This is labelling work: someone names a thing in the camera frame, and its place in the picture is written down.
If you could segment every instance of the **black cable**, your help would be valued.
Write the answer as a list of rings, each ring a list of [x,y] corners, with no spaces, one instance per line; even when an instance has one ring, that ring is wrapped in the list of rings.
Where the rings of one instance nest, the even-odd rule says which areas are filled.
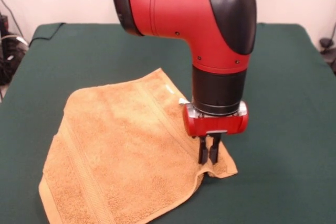
[[[334,30],[332,31],[332,35],[331,35],[331,37],[330,37],[330,44],[329,44],[329,47],[331,46],[332,39],[333,39],[333,37],[335,36],[335,31],[336,31],[336,23],[335,23],[335,25],[334,25]]]
[[[21,31],[19,25],[18,25],[17,22],[16,22],[16,19],[15,19],[15,17],[14,17],[14,14],[13,14],[12,10],[9,9],[9,7],[6,5],[6,3],[5,3],[4,0],[0,0],[0,1],[4,4],[4,6],[7,8],[7,10],[9,11],[9,13],[11,14],[11,16],[12,16],[12,18],[13,18],[13,20],[14,20],[14,23],[15,23],[17,29],[18,29],[19,32],[20,32],[21,37],[23,37],[22,31]]]

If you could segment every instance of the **red plastic casing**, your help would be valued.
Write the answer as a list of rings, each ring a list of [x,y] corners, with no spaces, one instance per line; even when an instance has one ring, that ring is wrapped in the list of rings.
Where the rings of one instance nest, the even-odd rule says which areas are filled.
[[[249,55],[225,43],[209,0],[130,0],[135,24],[143,35],[186,41],[195,67],[211,73],[247,69]]]
[[[188,114],[187,107],[183,108],[184,127],[189,136],[206,136],[209,132],[222,131],[226,134],[241,133],[247,127],[248,113],[219,117],[193,118]]]

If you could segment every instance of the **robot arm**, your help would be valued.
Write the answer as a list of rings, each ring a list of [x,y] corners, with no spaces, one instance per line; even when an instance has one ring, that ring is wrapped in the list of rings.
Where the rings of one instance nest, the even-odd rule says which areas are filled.
[[[122,27],[137,36],[182,39],[192,52],[193,100],[183,118],[200,137],[199,163],[207,161],[205,137],[214,138],[217,162],[222,133],[242,132],[247,108],[245,76],[256,34],[256,0],[114,0]]]

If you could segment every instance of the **green felt surface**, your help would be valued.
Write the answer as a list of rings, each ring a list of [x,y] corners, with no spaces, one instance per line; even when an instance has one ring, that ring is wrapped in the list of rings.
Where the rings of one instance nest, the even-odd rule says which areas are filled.
[[[95,24],[45,25],[35,38],[0,105],[0,223],[47,223],[38,184],[73,91],[161,67],[191,97],[182,41]],[[244,100],[247,130],[224,139],[239,174],[205,178],[153,223],[336,223],[336,78],[302,27],[258,25]]]

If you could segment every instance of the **towel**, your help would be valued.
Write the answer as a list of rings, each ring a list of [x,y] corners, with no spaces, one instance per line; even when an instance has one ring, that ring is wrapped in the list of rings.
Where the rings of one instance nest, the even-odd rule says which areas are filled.
[[[205,173],[237,174],[222,143],[217,164],[198,164],[181,99],[161,68],[72,93],[39,184],[49,222],[148,223],[192,197]]]

